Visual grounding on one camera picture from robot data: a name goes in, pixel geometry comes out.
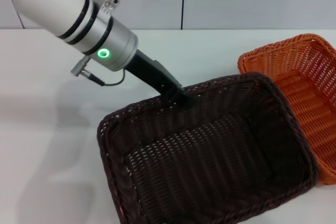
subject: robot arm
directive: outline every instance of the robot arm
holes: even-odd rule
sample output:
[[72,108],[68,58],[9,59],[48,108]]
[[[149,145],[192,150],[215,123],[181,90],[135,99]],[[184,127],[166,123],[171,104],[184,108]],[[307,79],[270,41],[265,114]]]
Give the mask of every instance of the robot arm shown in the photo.
[[15,0],[19,12],[84,54],[72,70],[102,85],[85,69],[90,59],[111,71],[125,69],[180,106],[190,106],[177,80],[138,50],[137,36],[112,11],[120,0]]

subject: woven texture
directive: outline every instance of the woven texture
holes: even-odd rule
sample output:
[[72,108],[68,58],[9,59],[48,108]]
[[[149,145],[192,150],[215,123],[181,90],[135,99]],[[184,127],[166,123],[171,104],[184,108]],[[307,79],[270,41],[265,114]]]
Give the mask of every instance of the woven texture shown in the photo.
[[335,49],[304,34],[248,52],[238,67],[264,73],[281,87],[318,159],[320,183],[336,184]]
[[288,102],[249,73],[186,88],[105,117],[101,157],[122,224],[238,223],[306,192],[317,162]]

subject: table surface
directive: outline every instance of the table surface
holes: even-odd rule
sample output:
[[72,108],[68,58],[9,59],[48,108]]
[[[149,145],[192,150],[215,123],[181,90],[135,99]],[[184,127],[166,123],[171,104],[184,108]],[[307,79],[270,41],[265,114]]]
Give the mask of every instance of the table surface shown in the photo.
[[[140,49],[184,85],[238,73],[238,57],[302,33],[336,46],[336,30],[135,31]],[[128,74],[102,88],[70,70],[81,54],[43,30],[0,30],[0,223],[119,223],[96,141],[102,118],[157,95]],[[88,70],[118,81],[96,62]],[[308,193],[246,224],[336,223],[336,186]]]

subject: basket rim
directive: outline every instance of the basket rim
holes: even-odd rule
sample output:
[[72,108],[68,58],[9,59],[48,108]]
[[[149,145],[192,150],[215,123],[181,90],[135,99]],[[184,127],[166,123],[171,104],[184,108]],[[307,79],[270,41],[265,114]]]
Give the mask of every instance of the basket rim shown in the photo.
[[[329,53],[328,55],[326,55],[326,57],[332,58],[333,60],[335,60],[335,62],[333,64],[336,67],[336,49],[328,41],[326,41],[323,37],[321,37],[320,35],[309,33],[309,34],[300,34],[300,35],[294,36],[294,37],[289,38],[289,39],[285,39],[285,40],[275,42],[275,43],[270,43],[270,44],[264,45],[262,47],[256,48],[256,49],[254,49],[250,52],[246,52],[246,53],[242,54],[238,59],[238,69],[241,73],[250,72],[246,67],[246,61],[248,59],[252,58],[252,57],[258,57],[258,55],[263,54],[266,51],[266,49],[267,49],[267,53],[269,54],[269,53],[287,48],[289,43],[299,44],[299,43],[301,43],[303,41],[307,41],[307,40],[315,40],[320,45],[323,45],[325,50]],[[283,76],[281,76],[279,78],[276,78],[276,79],[274,79],[274,81],[277,82],[277,80],[281,79],[282,77]],[[332,166],[328,165],[319,156],[316,156],[316,159],[318,160],[318,163],[319,163],[320,167],[322,167],[323,172],[328,173],[328,176],[332,177],[332,179],[335,180],[334,183],[324,183],[323,181],[321,181],[321,182],[326,184],[326,185],[335,184],[336,183],[336,167],[332,167]]]
[[[262,85],[264,88],[269,89],[271,94],[275,97],[278,103],[280,103],[280,107],[282,105],[283,112],[281,116],[285,117],[287,120],[287,123],[290,125],[290,128],[292,130],[293,135],[295,136],[295,139],[297,140],[297,144],[301,146],[302,149],[302,156],[305,157],[307,161],[307,170],[309,170],[310,176],[308,179],[304,181],[300,186],[293,186],[291,191],[287,191],[285,194],[279,194],[278,200],[280,205],[283,202],[286,202],[287,200],[291,199],[292,197],[297,196],[298,194],[303,193],[304,191],[307,191],[310,189],[313,185],[315,185],[318,182],[319,178],[319,168],[317,166],[316,160],[312,154],[312,151],[310,149],[310,146],[308,142],[306,141],[306,138],[304,137],[304,134],[302,132],[302,129],[299,125],[299,122],[297,118],[295,117],[293,111],[291,110],[289,103],[287,99],[284,97],[283,93],[280,91],[280,89],[273,83],[273,81],[268,78],[266,75],[256,72],[250,72],[247,74],[241,74],[241,75],[234,75],[234,76],[227,76],[227,77],[221,77],[212,79],[210,81],[206,81],[203,83],[199,83],[196,85],[189,86],[185,88],[186,92],[190,94],[201,94],[202,92],[207,92],[211,89],[218,89],[220,87],[226,87],[231,84],[237,84],[237,83],[244,83],[244,82],[251,82],[251,81],[258,81],[263,83]],[[106,153],[102,152],[102,149],[106,149],[106,143],[102,139],[102,132],[109,132],[113,126],[116,124],[121,123],[124,119],[127,118],[127,116],[135,116],[135,114],[142,113],[143,111],[148,110],[156,110],[157,106],[160,108],[167,108],[167,107],[173,107],[168,102],[165,102],[162,100],[161,97],[154,97],[151,99],[146,99],[134,104],[130,104],[126,106],[125,108],[118,110],[116,112],[111,113],[110,115],[107,115],[102,122],[99,124],[98,131],[97,131],[97,139],[99,142],[99,146],[101,149],[101,155],[106,155]],[[109,155],[110,158],[106,162],[110,165],[111,163],[111,155]],[[123,157],[118,157],[118,161],[122,165]],[[112,194],[112,198],[114,201],[114,204],[116,206],[120,221],[122,224],[124,223],[134,223],[132,221],[129,221],[128,216],[128,209],[125,207],[122,203],[122,199],[120,198],[120,195],[124,195],[125,193],[121,192],[121,188],[118,187],[118,181],[115,184],[115,187],[113,190],[115,190],[115,194]],[[263,204],[259,204],[258,207],[269,208],[267,207],[268,203],[264,202]],[[242,211],[249,212],[253,209],[253,207],[249,206],[246,207],[246,209],[242,209]]]
[[294,42],[295,44],[298,44],[298,43],[301,43],[302,41],[306,41],[306,40],[315,40],[319,44],[324,45],[325,49],[330,54],[329,57],[332,57],[333,59],[336,60],[336,50],[323,37],[321,37],[320,35],[317,35],[317,34],[300,34],[300,35],[294,36],[294,37],[289,38],[289,39],[284,39],[284,40],[281,40],[281,41],[278,41],[278,42],[269,43],[269,44],[264,45],[262,47],[256,48],[256,49],[254,49],[250,52],[246,52],[246,53],[242,54],[238,59],[238,69],[239,69],[240,73],[249,72],[249,70],[246,69],[246,60],[249,57],[256,57],[258,54],[261,54],[261,53],[265,52],[266,48],[269,48],[271,46],[273,47],[272,50],[267,49],[267,52],[270,53],[270,52],[278,51],[279,49],[286,48],[289,43]]

